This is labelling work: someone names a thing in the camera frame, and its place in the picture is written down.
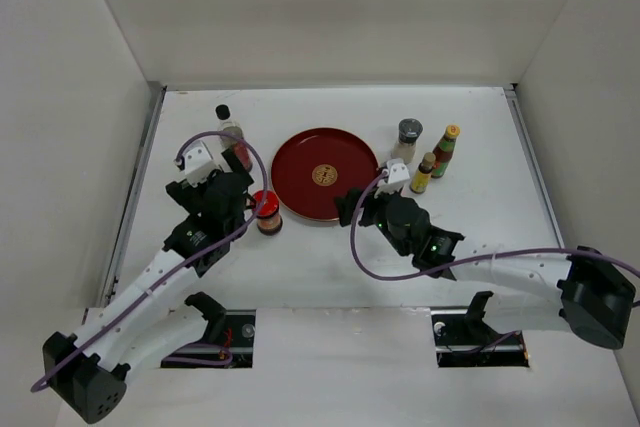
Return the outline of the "red-lid chili sauce jar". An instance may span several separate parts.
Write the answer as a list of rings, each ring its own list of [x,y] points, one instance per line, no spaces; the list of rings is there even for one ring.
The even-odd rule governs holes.
[[[275,235],[282,229],[283,221],[280,215],[280,203],[277,195],[271,190],[259,190],[252,194],[254,210],[260,202],[262,208],[256,217],[258,230],[264,235]]]

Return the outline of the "red sauce bottle yellow cap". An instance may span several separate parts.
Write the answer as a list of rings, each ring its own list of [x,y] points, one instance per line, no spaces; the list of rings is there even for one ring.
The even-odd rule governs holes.
[[[456,124],[450,124],[446,127],[445,132],[433,153],[436,157],[436,161],[432,170],[433,178],[441,178],[444,176],[448,165],[453,157],[456,141],[460,135],[460,127]]]

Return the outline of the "small yellow bottle gold cap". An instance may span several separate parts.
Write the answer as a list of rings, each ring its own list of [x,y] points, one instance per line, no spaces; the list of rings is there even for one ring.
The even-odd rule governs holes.
[[[413,193],[422,194],[425,192],[431,179],[436,160],[436,155],[433,152],[427,152],[423,156],[409,186]]]

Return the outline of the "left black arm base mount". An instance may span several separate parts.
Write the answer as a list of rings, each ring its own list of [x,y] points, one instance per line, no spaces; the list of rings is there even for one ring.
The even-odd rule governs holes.
[[[198,340],[198,343],[213,345],[223,332],[227,310],[204,292],[188,296],[184,303],[187,306],[196,308],[207,322],[203,336]]]

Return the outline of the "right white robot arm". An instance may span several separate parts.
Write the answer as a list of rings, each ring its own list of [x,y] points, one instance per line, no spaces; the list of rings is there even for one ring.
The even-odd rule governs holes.
[[[621,262],[595,249],[482,248],[458,259],[454,251],[463,235],[435,226],[412,198],[351,189],[334,204],[341,226],[376,227],[397,254],[410,257],[416,277],[487,284],[473,296],[463,320],[475,342],[537,330],[571,332],[609,350],[624,345],[636,289]]]

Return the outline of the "grey-lid white powder shaker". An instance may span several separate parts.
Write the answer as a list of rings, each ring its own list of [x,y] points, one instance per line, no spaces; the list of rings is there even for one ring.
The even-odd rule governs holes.
[[[416,151],[416,143],[421,136],[423,126],[415,118],[402,119],[398,124],[397,140],[391,151],[392,159],[402,160],[405,165],[409,165]]]

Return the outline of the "clear bottle black cap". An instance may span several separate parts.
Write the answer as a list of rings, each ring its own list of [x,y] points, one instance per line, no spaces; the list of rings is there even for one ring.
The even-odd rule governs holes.
[[[232,135],[232,137],[223,136],[220,139],[221,144],[225,149],[231,148],[245,170],[250,172],[253,168],[253,163],[249,151],[242,142],[238,142],[238,139],[244,138],[242,128],[232,118],[230,109],[226,104],[218,105],[215,108],[215,113],[219,120],[219,130]]]

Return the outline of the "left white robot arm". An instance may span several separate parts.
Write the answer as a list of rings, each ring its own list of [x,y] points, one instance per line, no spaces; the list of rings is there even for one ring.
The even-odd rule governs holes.
[[[225,309],[190,288],[229,253],[247,229],[253,179],[233,149],[218,168],[203,143],[178,156],[185,174],[166,191],[187,212],[150,264],[98,316],[43,344],[45,375],[34,391],[53,390],[88,425],[123,400],[135,374],[154,368],[190,342],[214,345],[224,334]]]

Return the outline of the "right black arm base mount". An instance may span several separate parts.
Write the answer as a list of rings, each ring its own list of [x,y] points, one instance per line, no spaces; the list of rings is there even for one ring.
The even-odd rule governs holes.
[[[496,341],[500,334],[484,322],[485,307],[494,293],[481,291],[474,295],[466,312],[453,319],[444,329],[446,346],[470,346],[471,351],[480,351]]]

